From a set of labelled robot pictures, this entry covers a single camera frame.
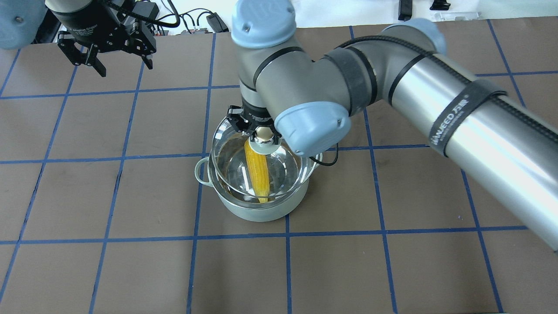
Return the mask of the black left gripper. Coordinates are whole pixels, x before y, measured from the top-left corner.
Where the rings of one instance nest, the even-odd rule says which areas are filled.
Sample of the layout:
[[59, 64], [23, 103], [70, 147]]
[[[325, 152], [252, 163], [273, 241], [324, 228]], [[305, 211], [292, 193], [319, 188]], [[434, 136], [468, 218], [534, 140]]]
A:
[[95, 69], [100, 77], [106, 77], [106, 67], [98, 59], [99, 52], [124, 51], [138, 55], [149, 70], [153, 69], [156, 40], [144, 20], [124, 16], [114, 9], [58, 12], [58, 20], [66, 27], [66, 31], [58, 34], [58, 47], [71, 56], [80, 52], [76, 44], [86, 47], [82, 63]]

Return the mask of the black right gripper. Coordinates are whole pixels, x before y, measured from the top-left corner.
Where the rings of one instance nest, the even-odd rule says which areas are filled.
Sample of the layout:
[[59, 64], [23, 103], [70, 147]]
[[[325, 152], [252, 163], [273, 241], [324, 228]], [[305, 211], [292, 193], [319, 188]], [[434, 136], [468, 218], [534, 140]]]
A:
[[241, 106], [230, 105], [227, 121], [238, 133], [243, 133], [249, 140], [254, 140], [257, 127], [268, 127], [273, 133], [273, 145], [281, 145], [282, 135], [276, 130], [270, 113], [264, 107], [255, 106], [242, 99]]

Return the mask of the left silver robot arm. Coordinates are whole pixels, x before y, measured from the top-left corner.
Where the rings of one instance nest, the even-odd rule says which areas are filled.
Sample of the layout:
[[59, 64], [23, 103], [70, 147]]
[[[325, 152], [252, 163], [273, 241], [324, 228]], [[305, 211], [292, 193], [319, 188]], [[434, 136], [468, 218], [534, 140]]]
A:
[[3, 0], [0, 8], [1, 48], [32, 44], [48, 14], [64, 26], [57, 44], [73, 65], [94, 68], [106, 76], [101, 53], [123, 51], [139, 56], [148, 69], [157, 51], [154, 20], [159, 6], [136, 0]]

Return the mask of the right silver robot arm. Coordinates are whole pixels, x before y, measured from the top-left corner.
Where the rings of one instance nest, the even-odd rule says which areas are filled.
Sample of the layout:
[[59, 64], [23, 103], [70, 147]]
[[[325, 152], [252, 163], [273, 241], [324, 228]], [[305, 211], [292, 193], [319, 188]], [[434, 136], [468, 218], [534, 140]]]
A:
[[558, 246], [557, 130], [498, 85], [446, 57], [434, 22], [412, 19], [344, 42], [319, 60], [295, 38], [289, 0], [239, 0], [232, 13], [245, 116], [295, 154], [339, 143], [350, 116], [384, 100], [552, 250]]

